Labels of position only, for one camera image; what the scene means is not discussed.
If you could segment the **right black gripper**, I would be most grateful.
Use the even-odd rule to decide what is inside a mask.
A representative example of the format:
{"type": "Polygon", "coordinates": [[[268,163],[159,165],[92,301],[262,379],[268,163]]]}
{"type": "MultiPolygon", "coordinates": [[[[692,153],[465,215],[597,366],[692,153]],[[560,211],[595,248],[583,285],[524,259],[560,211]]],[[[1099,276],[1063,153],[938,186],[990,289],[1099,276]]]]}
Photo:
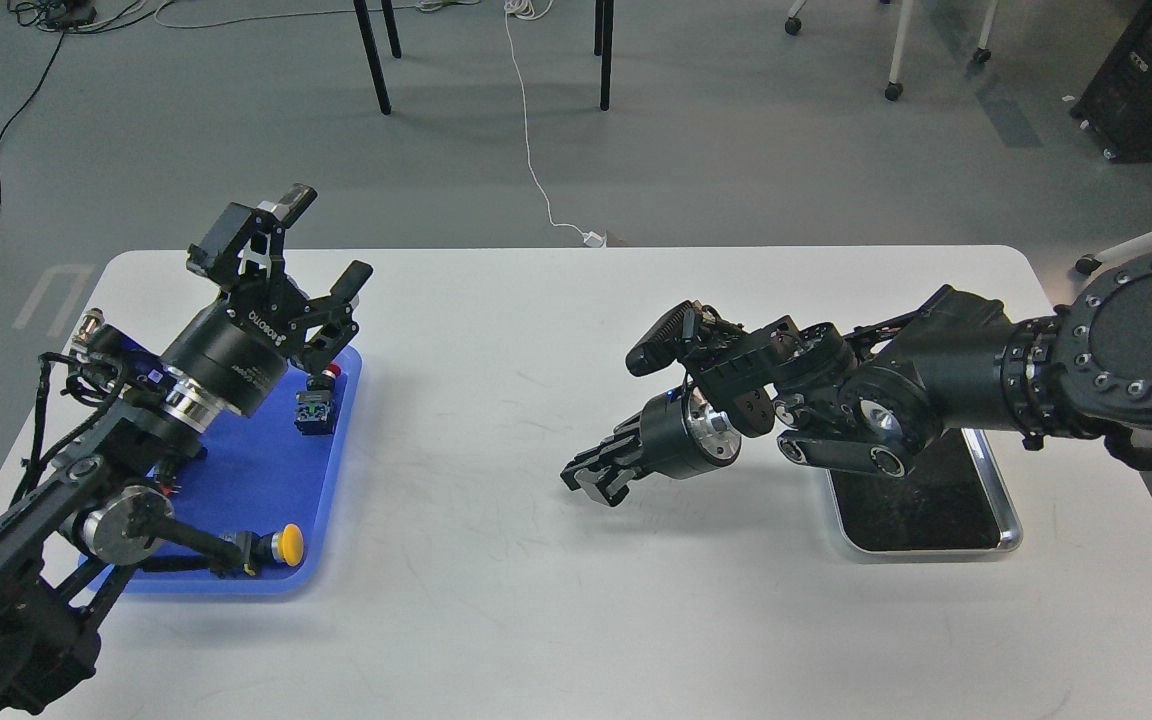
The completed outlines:
{"type": "Polygon", "coordinates": [[[568,491],[617,507],[630,484],[649,475],[682,480],[727,468],[740,455],[742,437],[726,414],[698,389],[669,389],[652,397],[641,415],[622,420],[612,434],[582,450],[561,471],[568,491]]]}

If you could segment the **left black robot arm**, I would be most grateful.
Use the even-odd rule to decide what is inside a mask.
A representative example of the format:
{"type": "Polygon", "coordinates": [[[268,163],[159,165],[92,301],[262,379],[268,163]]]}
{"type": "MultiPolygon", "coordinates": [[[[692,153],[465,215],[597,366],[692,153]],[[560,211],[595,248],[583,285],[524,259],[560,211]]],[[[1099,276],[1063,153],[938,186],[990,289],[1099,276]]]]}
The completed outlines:
{"type": "Polygon", "coordinates": [[[0,516],[0,711],[41,714],[91,679],[100,626],[137,571],[256,577],[305,558],[297,525],[217,536],[179,520],[170,495],[210,425],[256,414],[289,367],[310,379],[302,418],[329,418],[334,361],[356,338],[372,268],[353,262],[317,300],[285,272],[285,232],[316,196],[294,184],[223,210],[185,262],[217,300],[164,353],[90,309],[67,351],[38,357],[31,448],[0,516]]]}

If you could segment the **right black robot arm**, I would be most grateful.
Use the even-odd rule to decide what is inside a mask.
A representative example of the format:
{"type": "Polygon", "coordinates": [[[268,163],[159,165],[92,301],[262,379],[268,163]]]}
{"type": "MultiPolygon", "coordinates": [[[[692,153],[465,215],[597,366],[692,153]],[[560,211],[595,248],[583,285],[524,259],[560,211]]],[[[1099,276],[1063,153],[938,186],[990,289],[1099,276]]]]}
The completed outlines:
{"type": "Polygon", "coordinates": [[[948,285],[847,334],[788,316],[748,331],[684,301],[626,356],[636,377],[675,363],[684,382],[573,457],[568,488],[614,507],[649,475],[732,465],[742,439],[776,424],[788,461],[886,480],[909,477],[952,429],[1014,430],[1028,450],[1100,438],[1126,465],[1152,469],[1152,252],[1024,323],[948,285]]]}

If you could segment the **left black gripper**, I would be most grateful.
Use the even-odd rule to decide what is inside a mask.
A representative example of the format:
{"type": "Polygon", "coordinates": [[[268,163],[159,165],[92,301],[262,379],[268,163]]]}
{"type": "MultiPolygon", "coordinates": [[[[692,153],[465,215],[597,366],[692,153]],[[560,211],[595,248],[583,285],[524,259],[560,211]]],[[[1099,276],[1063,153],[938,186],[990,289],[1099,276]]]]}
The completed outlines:
{"type": "MultiPolygon", "coordinates": [[[[291,184],[279,200],[256,209],[232,202],[200,243],[188,247],[187,270],[223,293],[255,291],[268,300],[288,290],[294,282],[285,273],[285,232],[316,199],[314,187],[291,184]]],[[[320,373],[357,336],[353,310],[372,273],[367,263],[349,264],[328,295],[308,302],[294,331],[219,297],[166,347],[162,364],[233,414],[252,416],[287,373],[289,357],[302,372],[320,373]]]]}

